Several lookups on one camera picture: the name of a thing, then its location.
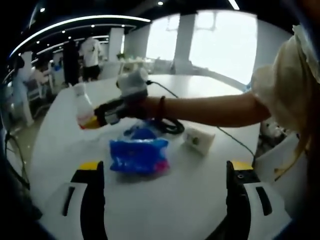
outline white pillar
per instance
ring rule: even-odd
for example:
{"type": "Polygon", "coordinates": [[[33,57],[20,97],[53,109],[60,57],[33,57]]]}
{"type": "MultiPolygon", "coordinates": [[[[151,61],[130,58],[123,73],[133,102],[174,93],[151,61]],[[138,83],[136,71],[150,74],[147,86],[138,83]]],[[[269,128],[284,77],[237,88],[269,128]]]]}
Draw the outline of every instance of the white pillar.
{"type": "Polygon", "coordinates": [[[111,28],[109,36],[109,51],[108,60],[115,62],[118,61],[117,54],[121,51],[122,37],[125,29],[122,28],[111,28]]]}
{"type": "Polygon", "coordinates": [[[182,15],[180,17],[174,53],[175,59],[185,61],[189,60],[191,42],[194,34],[195,19],[195,14],[182,15]]]}

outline human arm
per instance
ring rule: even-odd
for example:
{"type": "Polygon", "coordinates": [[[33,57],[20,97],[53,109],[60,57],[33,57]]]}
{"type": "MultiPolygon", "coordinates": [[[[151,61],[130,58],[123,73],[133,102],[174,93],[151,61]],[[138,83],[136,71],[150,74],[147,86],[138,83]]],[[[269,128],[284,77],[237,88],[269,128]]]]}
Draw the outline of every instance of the human arm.
{"type": "MultiPolygon", "coordinates": [[[[141,103],[148,117],[159,111],[159,97],[148,97],[141,103]]],[[[244,127],[270,117],[268,109],[251,92],[206,98],[166,98],[164,117],[217,127],[244,127]]]]}

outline ceiling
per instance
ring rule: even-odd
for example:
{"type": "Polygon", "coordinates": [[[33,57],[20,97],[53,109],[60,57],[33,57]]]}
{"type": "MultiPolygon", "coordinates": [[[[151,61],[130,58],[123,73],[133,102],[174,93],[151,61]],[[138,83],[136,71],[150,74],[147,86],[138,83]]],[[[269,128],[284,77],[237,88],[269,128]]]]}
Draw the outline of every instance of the ceiling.
{"type": "MultiPolygon", "coordinates": [[[[8,56],[12,50],[23,40],[51,26],[52,24],[92,15],[125,15],[135,16],[154,20],[167,15],[181,13],[192,14],[197,10],[205,9],[228,9],[233,7],[228,0],[162,0],[163,5],[158,5],[158,0],[28,0],[28,1],[7,1],[6,7],[2,8],[1,20],[2,30],[5,32],[2,51],[0,53],[1,67],[3,74],[7,72],[8,56]]],[[[291,32],[292,25],[298,22],[289,14],[279,0],[236,0],[243,12],[256,14],[261,20],[274,24],[288,32],[291,32]]],[[[45,35],[39,35],[26,43],[23,49],[32,48],[37,52],[47,48],[47,44],[55,45],[68,40],[82,38],[93,31],[94,36],[108,35],[113,25],[125,25],[125,33],[134,28],[148,24],[147,22],[131,19],[87,19],[79,22],[69,23],[67,26],[59,26],[45,35]]]]}

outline beige sleeve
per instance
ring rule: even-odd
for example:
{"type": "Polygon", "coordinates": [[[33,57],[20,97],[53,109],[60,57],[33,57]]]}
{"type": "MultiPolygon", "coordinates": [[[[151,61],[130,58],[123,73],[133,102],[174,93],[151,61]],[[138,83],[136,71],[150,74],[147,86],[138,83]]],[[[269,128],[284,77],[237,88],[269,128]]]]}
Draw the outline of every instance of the beige sleeve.
{"type": "Polygon", "coordinates": [[[257,69],[251,91],[284,128],[298,131],[306,124],[310,97],[310,69],[296,36],[280,48],[273,65],[257,69]]]}

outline white table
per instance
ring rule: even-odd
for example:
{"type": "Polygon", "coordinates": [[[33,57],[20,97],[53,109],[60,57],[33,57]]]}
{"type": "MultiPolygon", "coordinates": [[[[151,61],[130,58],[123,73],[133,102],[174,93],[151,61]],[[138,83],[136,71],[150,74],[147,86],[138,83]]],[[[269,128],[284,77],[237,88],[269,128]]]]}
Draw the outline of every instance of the white table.
{"type": "MultiPolygon", "coordinates": [[[[151,75],[181,97],[237,95],[241,91],[204,76],[151,75]]],[[[116,79],[87,84],[94,105],[118,97],[116,79]]],[[[149,95],[170,97],[157,85],[148,87],[149,95]]],[[[110,139],[116,139],[135,119],[123,119],[114,126],[81,131],[76,123],[74,92],[62,90],[38,132],[30,164],[29,179],[34,203],[44,209],[48,197],[69,182],[81,163],[103,160],[105,164],[105,218],[110,240],[204,240],[221,223],[226,208],[226,162],[251,163],[253,157],[243,146],[217,128],[183,122],[215,133],[206,157],[183,145],[181,136],[169,136],[167,158],[170,171],[157,179],[122,179],[109,170],[110,139]]],[[[259,124],[226,128],[232,136],[256,151],[259,124]]]]}

